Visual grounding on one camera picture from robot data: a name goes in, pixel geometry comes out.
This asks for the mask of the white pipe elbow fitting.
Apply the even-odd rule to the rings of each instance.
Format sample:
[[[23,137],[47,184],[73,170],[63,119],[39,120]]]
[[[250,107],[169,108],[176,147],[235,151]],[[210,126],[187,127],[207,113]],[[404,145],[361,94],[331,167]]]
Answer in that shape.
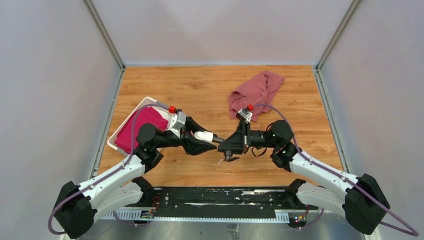
[[[207,142],[207,143],[212,143],[213,139],[214,139],[214,134],[212,132],[209,132],[209,131],[196,131],[194,133],[194,137],[197,140],[204,141],[204,142]]]

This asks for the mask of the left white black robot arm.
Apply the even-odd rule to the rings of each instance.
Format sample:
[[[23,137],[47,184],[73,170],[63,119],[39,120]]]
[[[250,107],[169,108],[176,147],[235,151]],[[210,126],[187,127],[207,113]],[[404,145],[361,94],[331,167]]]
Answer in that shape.
[[[191,117],[173,130],[161,130],[151,123],[143,124],[133,142],[138,146],[119,164],[89,180],[64,184],[48,218],[52,234],[67,234],[71,239],[84,235],[102,215],[120,207],[138,203],[142,207],[153,201],[150,186],[142,177],[163,158],[160,148],[182,146],[187,155],[196,156],[217,149],[223,138],[207,131]],[[57,220],[63,231],[55,231]]]

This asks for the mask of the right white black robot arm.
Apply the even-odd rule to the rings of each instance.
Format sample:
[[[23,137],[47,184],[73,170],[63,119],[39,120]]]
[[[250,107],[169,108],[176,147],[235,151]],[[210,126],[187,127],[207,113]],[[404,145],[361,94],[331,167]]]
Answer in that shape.
[[[242,120],[226,139],[213,137],[226,161],[236,160],[250,147],[271,148],[270,158],[280,169],[302,175],[318,183],[316,187],[296,179],[288,187],[286,204],[292,209],[313,205],[344,217],[357,231],[371,235],[386,215],[390,205],[377,180],[369,175],[356,176],[337,170],[301,150],[292,143],[294,133],[285,120],[277,120],[267,130],[252,130]]]

